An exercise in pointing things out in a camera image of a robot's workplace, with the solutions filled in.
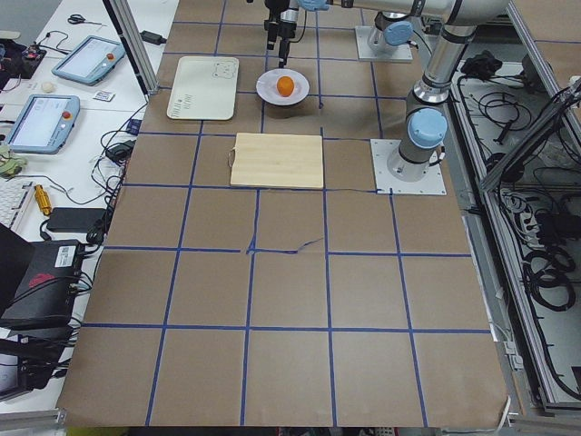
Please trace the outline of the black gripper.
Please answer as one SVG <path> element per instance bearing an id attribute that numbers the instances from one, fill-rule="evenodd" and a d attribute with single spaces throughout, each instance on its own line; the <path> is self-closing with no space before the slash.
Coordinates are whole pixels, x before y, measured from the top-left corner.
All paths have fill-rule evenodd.
<path id="1" fill-rule="evenodd" d="M 299 3 L 296 0 L 265 0 L 269 17 L 264 21 L 267 32 L 267 49 L 273 50 L 279 44 L 279 68 L 285 68 L 290 52 L 290 42 L 296 37 Z"/>

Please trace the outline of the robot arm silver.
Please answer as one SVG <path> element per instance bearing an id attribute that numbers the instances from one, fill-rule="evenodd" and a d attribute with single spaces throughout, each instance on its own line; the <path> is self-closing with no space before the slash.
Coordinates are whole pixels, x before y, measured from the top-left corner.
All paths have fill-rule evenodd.
<path id="1" fill-rule="evenodd" d="M 437 44 L 422 77 L 414 84 L 407 99 L 407 132 L 401 140 L 401 162 L 416 169 L 427 165 L 448 130 L 441 113 L 452 75 L 473 40 L 479 25 L 505 12 L 507 1 L 267 1 L 275 15 L 288 10 L 326 11 L 333 5 L 344 9 L 360 8 L 403 17 L 429 17 L 442 21 Z"/>

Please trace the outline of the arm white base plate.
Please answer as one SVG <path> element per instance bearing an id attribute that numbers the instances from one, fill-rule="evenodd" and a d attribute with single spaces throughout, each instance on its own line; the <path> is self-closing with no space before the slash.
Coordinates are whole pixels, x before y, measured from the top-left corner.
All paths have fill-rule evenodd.
<path id="1" fill-rule="evenodd" d="M 394 195 L 446 195 L 438 153 L 427 163 L 413 164 L 399 155 L 400 140 L 371 139 L 376 191 Z"/>
<path id="2" fill-rule="evenodd" d="M 385 30 L 375 26 L 356 26 L 358 56 L 361 61 L 410 63 L 413 59 L 409 40 L 413 34 L 410 23 L 395 23 Z"/>

